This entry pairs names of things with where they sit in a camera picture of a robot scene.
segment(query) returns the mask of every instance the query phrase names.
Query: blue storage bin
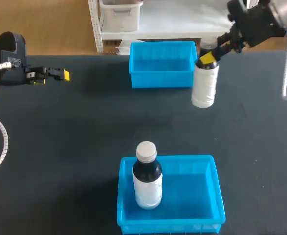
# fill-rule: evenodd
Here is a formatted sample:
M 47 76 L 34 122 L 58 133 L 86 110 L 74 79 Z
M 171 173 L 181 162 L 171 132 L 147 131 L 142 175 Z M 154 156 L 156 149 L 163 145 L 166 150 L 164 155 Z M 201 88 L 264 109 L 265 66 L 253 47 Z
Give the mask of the blue storage bin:
M 194 42 L 132 43 L 132 88 L 192 87 L 196 61 Z
M 218 233 L 225 211 L 212 156 L 158 156 L 163 169 L 162 201 L 145 210 L 135 200 L 132 167 L 121 160 L 117 223 L 124 234 Z

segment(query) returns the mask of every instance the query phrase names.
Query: white bottle cap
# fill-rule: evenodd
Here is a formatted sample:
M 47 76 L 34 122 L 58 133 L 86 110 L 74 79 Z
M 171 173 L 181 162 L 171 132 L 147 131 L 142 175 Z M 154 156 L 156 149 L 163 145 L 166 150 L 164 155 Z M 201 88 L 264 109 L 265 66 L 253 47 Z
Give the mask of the white bottle cap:
M 206 50 L 212 50 L 217 47 L 216 37 L 201 38 L 200 47 Z
M 152 142 L 142 142 L 137 147 L 137 157 L 142 163 L 150 163 L 156 159 L 156 146 Z

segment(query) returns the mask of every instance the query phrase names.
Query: bottle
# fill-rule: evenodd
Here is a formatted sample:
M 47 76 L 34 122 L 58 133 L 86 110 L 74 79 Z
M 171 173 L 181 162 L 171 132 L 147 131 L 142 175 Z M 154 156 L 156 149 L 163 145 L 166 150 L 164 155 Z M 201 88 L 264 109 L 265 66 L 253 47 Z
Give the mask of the bottle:
M 201 57 L 217 47 L 217 38 L 202 38 L 200 47 Z M 191 98 L 194 106 L 199 108 L 208 108 L 213 105 L 215 100 L 218 70 L 218 62 L 204 65 L 200 60 L 197 61 Z
M 156 159 L 156 146 L 142 142 L 137 147 L 137 161 L 133 165 L 135 199 L 144 209 L 157 207 L 162 200 L 162 167 Z

